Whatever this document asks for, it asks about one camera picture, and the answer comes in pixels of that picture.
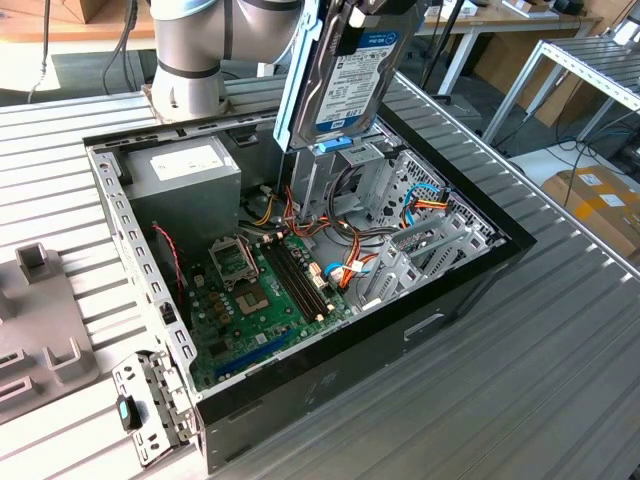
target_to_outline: ram slot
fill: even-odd
[[[318,315],[329,313],[329,309],[300,270],[289,249],[282,244],[270,245],[263,249],[263,255],[307,321],[313,322]]]

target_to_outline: green circuit board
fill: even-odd
[[[307,270],[313,259],[302,241],[290,236],[283,240],[283,245],[298,260],[297,268],[311,279]],[[325,304],[332,306],[330,313],[321,321],[305,318],[285,287],[287,280],[278,277],[278,268],[263,255],[265,248],[258,244],[250,246],[259,270],[257,280],[238,282],[232,291],[223,288],[209,257],[185,271],[190,287],[190,334],[198,351],[191,373],[198,390],[210,388],[352,316],[341,295],[327,288],[316,291]],[[237,262],[236,256],[230,252],[231,263]]]

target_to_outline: yellow wire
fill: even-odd
[[[262,225],[264,225],[265,223],[267,223],[269,221],[269,219],[271,218],[271,210],[273,208],[273,199],[274,198],[275,197],[273,195],[271,195],[269,197],[269,203],[267,204],[267,212],[264,214],[264,216],[260,220],[258,220],[256,222],[253,222],[254,225],[256,225],[258,227],[261,227]]]

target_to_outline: table leg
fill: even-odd
[[[258,77],[272,77],[276,71],[276,66],[270,63],[258,64]]]
[[[576,32],[573,38],[586,37],[589,31],[591,31],[592,27],[593,27],[592,23],[585,22],[585,24],[580,26],[580,28],[578,29],[578,31]],[[553,70],[551,70],[551,73],[542,84],[542,87],[540,87],[540,90],[538,90],[538,93],[536,94],[536,96],[533,98],[533,100],[531,100],[531,103],[527,108],[527,113],[534,112],[535,109],[538,108],[538,106],[545,101],[545,99],[547,98],[547,95],[549,95],[552,92],[552,90],[555,88],[556,82],[560,78],[560,74],[562,73],[562,70],[563,68],[560,65],[556,65],[555,67],[553,67]]]
[[[524,90],[524,87],[527,85],[527,82],[538,68],[540,64],[540,60],[542,58],[542,40],[538,42],[536,48],[533,49],[533,53],[527,60],[527,63],[524,64],[524,67],[520,71],[520,74],[516,78],[516,81],[511,86],[511,89],[504,97],[502,104],[496,111],[496,114],[491,119],[491,123],[482,135],[482,140],[484,140],[487,144],[491,144],[491,141],[497,135],[500,127],[509,115],[509,112],[513,108],[518,99],[518,96]]]
[[[589,120],[589,123],[587,123],[585,127],[582,129],[582,131],[578,134],[579,142],[583,141],[584,138],[587,135],[589,135],[589,133],[591,133],[591,130],[593,130],[593,127],[595,127],[598,124],[600,119],[602,119],[604,114],[609,111],[609,109],[614,103],[616,103],[616,101],[613,98],[611,97],[607,98],[607,101],[602,104],[602,106],[600,107],[600,110],[598,110],[596,114],[593,117],[591,117],[591,120]]]
[[[449,69],[447,70],[447,74],[442,80],[442,84],[438,89],[438,95],[449,95],[451,90],[453,90],[453,86],[456,84],[456,80],[460,76],[460,72],[464,67],[467,58],[469,58],[469,54],[473,49],[473,45],[476,43],[478,38],[478,33],[470,32],[465,33],[462,36],[462,41],[458,46],[458,50],[456,54],[453,56],[453,60],[451,61],[451,65],[449,65]]]

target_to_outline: sticker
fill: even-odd
[[[380,80],[380,64],[398,41],[396,32],[365,33],[353,55],[338,57],[327,87],[316,128],[328,132],[350,127],[364,113]]]
[[[600,198],[603,199],[607,205],[610,207],[624,207],[625,203],[620,200],[620,197],[614,195],[613,193],[609,193],[607,195],[600,195]]]
[[[223,163],[211,145],[203,145],[179,152],[156,155],[151,159],[151,166],[156,171],[158,178],[165,181],[222,167]]]
[[[602,185],[602,182],[598,177],[596,177],[593,173],[583,173],[578,175],[584,183],[589,185],[590,187],[595,187],[597,185]]]

